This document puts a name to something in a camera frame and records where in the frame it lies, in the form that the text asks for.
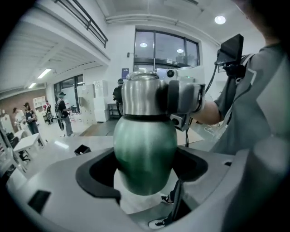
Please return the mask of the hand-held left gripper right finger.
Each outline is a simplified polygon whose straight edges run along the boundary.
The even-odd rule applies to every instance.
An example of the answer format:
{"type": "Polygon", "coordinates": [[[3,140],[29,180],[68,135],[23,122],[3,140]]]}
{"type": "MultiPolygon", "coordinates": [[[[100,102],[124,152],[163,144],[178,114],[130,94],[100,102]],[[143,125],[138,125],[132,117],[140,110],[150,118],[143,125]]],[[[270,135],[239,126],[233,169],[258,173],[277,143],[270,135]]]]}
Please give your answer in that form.
{"type": "Polygon", "coordinates": [[[228,206],[222,181],[231,155],[179,147],[173,169],[179,180],[170,229],[221,229],[228,206]]]}

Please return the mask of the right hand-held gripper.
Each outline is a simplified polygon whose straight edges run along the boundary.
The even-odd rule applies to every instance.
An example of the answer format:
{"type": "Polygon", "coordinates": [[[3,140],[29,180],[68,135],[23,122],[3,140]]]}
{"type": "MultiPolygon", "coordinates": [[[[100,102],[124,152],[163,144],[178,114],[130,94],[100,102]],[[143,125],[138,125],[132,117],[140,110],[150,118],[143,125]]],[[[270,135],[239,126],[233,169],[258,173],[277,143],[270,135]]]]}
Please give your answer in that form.
{"type": "Polygon", "coordinates": [[[166,72],[170,79],[167,110],[175,128],[185,131],[190,127],[191,115],[204,108],[204,67],[183,67],[166,72]]]}

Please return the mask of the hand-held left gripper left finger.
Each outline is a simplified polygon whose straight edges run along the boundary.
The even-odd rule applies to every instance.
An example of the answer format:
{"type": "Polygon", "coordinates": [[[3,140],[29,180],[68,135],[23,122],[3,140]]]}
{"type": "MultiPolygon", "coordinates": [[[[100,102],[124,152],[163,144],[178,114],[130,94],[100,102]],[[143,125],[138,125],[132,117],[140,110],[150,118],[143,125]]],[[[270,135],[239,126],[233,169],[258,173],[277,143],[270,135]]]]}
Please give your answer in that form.
{"type": "Polygon", "coordinates": [[[55,162],[10,195],[42,232],[140,232],[113,188],[112,148],[55,162]]]}

